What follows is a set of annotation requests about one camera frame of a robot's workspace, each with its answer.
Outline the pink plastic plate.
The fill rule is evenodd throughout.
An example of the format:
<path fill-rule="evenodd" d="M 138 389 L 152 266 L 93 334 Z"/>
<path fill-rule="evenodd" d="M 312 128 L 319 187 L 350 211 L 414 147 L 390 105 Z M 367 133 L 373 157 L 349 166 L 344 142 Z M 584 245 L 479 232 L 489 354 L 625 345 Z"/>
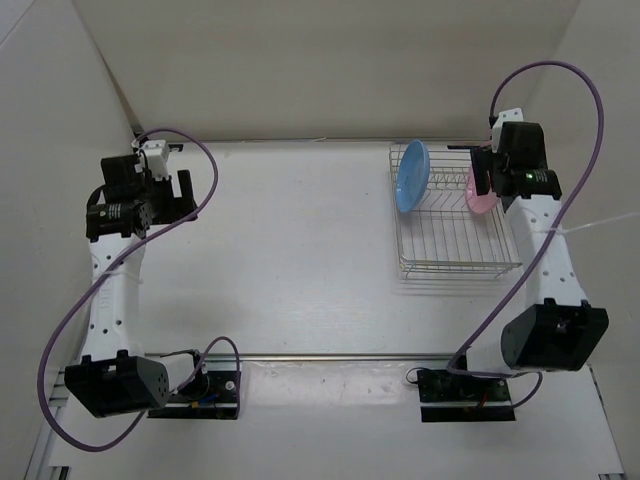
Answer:
<path fill-rule="evenodd" d="M 490 212 L 498 203 L 498 197 L 492 190 L 489 190 L 486 195 L 477 193 L 472 168 L 469 169 L 467 175 L 465 200 L 469 211 L 476 215 L 484 215 Z"/>

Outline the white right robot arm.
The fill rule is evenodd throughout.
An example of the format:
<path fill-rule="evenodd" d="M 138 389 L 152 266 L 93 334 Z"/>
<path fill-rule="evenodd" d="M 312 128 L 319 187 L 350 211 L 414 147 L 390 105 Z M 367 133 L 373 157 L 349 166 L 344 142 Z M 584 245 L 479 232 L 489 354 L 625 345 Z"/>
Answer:
<path fill-rule="evenodd" d="M 460 399 L 480 393 L 485 378 L 524 372 L 578 371 L 609 326 L 581 287 L 558 219 L 565 207 L 546 159 L 540 124 L 500 116 L 488 147 L 471 153 L 476 190 L 494 192 L 504 211 L 524 272 L 516 287 L 524 309 L 484 346 L 464 348 L 449 366 L 449 387 Z"/>

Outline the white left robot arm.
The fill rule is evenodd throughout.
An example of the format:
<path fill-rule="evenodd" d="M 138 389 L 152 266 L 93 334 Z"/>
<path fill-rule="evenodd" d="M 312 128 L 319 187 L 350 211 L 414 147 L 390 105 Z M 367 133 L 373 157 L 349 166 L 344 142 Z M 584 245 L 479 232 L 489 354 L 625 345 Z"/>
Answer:
<path fill-rule="evenodd" d="M 196 208 L 188 171 L 178 173 L 173 192 L 169 150 L 153 141 L 136 153 L 104 158 L 104 183 L 87 203 L 93 280 L 88 333 L 76 365 L 65 369 L 69 391 L 95 417 L 155 410 L 180 392 L 188 400 L 206 395 L 210 377 L 196 367 L 198 354 L 185 350 L 159 359 L 144 353 L 138 338 L 143 247 L 153 225 L 169 225 Z M 121 253 L 137 247 L 126 259 Z"/>

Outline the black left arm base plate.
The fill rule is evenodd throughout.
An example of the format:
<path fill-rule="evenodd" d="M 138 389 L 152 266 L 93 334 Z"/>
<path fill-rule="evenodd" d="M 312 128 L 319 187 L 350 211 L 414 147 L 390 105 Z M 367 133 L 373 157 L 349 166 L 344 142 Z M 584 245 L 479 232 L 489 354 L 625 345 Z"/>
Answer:
<path fill-rule="evenodd" d="M 165 407 L 147 413 L 150 419 L 237 420 L 240 416 L 242 371 L 238 366 L 206 363 L 184 389 L 172 394 Z"/>

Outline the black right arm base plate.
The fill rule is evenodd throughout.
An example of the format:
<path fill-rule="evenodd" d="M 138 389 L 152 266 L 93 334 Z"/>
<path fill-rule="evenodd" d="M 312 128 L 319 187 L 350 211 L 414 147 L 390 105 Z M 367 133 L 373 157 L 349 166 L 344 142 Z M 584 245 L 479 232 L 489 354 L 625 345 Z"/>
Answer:
<path fill-rule="evenodd" d="M 515 420 L 505 380 L 456 376 L 447 370 L 414 367 L 405 380 L 418 388 L 423 423 L 484 423 Z"/>

